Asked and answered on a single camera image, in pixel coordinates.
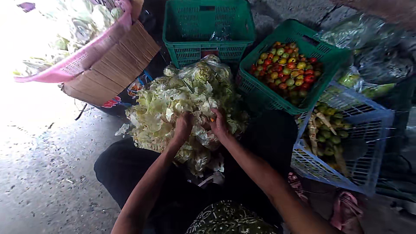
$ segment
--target patterned green shirt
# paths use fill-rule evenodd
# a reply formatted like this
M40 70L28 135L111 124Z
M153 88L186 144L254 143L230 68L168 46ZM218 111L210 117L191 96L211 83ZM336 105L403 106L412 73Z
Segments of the patterned green shirt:
M186 234L221 233L282 234L283 231L233 201L220 201L208 206L186 231Z

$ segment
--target green plastic crate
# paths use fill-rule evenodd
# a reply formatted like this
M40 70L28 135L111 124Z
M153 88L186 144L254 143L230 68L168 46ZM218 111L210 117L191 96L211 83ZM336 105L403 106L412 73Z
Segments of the green plastic crate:
M231 40L209 41L226 27ZM240 62L256 38L250 5L245 0L169 0L163 41L177 68L216 54L222 62Z
M297 20L285 20L241 61L241 82L238 89L252 112L261 113L264 110L277 109L285 110L291 115L297 115L308 112L314 107L338 68L347 61L351 54L350 50L339 49L320 41L316 37L316 33ZM306 57L315 57L323 63L322 76L309 90L308 95L302 100L299 107L286 101L247 72L251 65L256 63L260 54L268 51L276 41L282 43L296 42L301 54L306 55Z

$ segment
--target black pants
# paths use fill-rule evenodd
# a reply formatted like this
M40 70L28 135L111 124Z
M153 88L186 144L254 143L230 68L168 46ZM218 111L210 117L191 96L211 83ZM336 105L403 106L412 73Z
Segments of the black pants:
M273 110L250 123L240 142L287 178L296 137L297 125L293 117L284 111ZM172 164L149 215L149 229L156 233L183 234L199 212L221 199L240 202L270 224L281 222L280 215L262 190L225 148L219 150L224 156L224 185L211 183L202 189L188 182L183 171ZM95 162L94 171L98 181L122 208L158 156L157 152L136 148L129 137L108 147Z

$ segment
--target vegetable scrap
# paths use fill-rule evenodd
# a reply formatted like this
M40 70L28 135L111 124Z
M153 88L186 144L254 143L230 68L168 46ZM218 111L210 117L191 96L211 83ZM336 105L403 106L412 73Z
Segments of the vegetable scrap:
M221 159L211 158L210 153L220 146L209 127L215 118L211 108L224 110L232 134L244 132L249 118L237 108L239 97L231 82L230 68L218 57L208 55L181 70L170 65L163 72L165 76L137 91L138 104L126 110L133 124L129 134L135 145L162 152L174 135L177 117L190 111L194 115L192 133L175 162L187 163L191 172L200 177L206 168L223 170Z

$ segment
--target cardboard flap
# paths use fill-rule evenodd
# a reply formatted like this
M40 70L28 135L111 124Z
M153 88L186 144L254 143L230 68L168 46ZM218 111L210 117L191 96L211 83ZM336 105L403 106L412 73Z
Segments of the cardboard flap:
M65 82L62 91L100 107L133 82L159 50L143 25L136 22L89 70Z

